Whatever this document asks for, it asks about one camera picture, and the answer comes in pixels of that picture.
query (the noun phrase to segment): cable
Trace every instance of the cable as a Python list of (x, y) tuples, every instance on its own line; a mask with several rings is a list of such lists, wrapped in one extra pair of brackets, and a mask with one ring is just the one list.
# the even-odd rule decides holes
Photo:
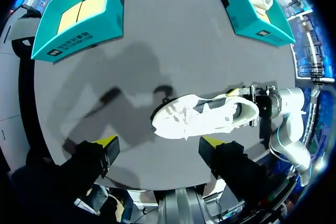
[(217, 205), (219, 205), (218, 220), (223, 221), (223, 219), (222, 219), (222, 206), (217, 202), (217, 200), (216, 200), (216, 203), (217, 203)]
[(149, 214), (150, 212), (152, 212), (152, 211), (154, 211), (154, 210), (157, 210), (158, 209), (158, 207), (157, 208), (154, 208), (154, 209), (152, 209), (152, 210), (150, 210), (150, 211), (148, 211), (148, 212), (144, 212), (143, 211), (143, 215), (139, 218), (139, 219), (137, 219), (135, 222), (132, 222), (132, 224), (136, 224), (136, 222), (138, 221), (138, 220), (140, 220), (142, 217), (144, 217), (145, 215), (147, 215), (147, 214)]
[(269, 148), (269, 151), (270, 151), (274, 156), (276, 156), (278, 159), (280, 159), (280, 160), (282, 160), (282, 161), (284, 161), (284, 162), (286, 162), (286, 163), (291, 163), (291, 162), (288, 161), (287, 159), (284, 159), (284, 158), (280, 157), (278, 154), (276, 154), (276, 153), (274, 152), (275, 150), (272, 149), (272, 146), (271, 146), (271, 140), (268, 142), (268, 148)]

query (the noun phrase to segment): robotic arm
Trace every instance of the robotic arm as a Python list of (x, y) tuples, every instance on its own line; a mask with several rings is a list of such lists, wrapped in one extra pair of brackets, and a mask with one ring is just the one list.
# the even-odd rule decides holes
[(287, 158), (286, 162), (291, 163), (298, 171), (301, 185), (307, 185), (310, 179), (310, 153), (299, 141), (304, 132), (301, 111), (305, 103), (303, 91), (299, 88), (273, 89), (266, 95), (257, 97), (257, 101), (264, 105), (260, 106), (260, 109), (264, 110), (264, 113), (260, 113), (260, 117), (267, 119), (283, 117), (281, 126), (270, 137), (270, 151), (276, 156), (278, 155), (275, 152), (283, 154)]

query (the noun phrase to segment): black mechanical part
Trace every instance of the black mechanical part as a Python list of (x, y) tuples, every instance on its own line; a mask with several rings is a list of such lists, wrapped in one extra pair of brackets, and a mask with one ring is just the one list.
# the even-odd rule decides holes
[(259, 116), (263, 119), (273, 119), (281, 111), (281, 103), (276, 95), (258, 95), (256, 104), (259, 108)]
[[(41, 13), (35, 9), (28, 9), (28, 12), (21, 18), (41, 18)], [(24, 41), (28, 40), (30, 45), (24, 44)], [(33, 51), (33, 44), (35, 37), (22, 38), (12, 40), (12, 48), (14, 53), (21, 59), (30, 59)]]
[(217, 145), (210, 168), (219, 175), (236, 197), (250, 206), (262, 199), (283, 182), (283, 174), (268, 177), (266, 167), (259, 166), (244, 154), (244, 147), (236, 142)]

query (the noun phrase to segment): white sneaker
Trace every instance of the white sneaker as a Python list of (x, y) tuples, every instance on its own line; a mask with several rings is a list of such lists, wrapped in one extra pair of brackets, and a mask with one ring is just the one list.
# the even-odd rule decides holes
[(250, 2), (255, 10), (261, 15), (265, 15), (266, 11), (273, 5), (273, 0), (250, 0)]
[(156, 135), (168, 139), (187, 139), (212, 133), (230, 133), (259, 116), (258, 107), (242, 97), (218, 95), (203, 99), (185, 95), (166, 104), (153, 117)]

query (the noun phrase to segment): round table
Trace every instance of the round table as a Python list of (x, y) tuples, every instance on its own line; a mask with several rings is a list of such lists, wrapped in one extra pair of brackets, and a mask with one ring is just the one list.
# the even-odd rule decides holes
[[(207, 98), (252, 83), (291, 88), (290, 47), (236, 36), (221, 0), (125, 0), (124, 11), (122, 38), (58, 63), (36, 61), (36, 107), (51, 156), (62, 164), (69, 143), (117, 134), (121, 152), (99, 183), (167, 190), (209, 182), (199, 137), (152, 132), (150, 116), (164, 98), (154, 90)], [(253, 159), (265, 152), (258, 127), (214, 137), (243, 144)]]

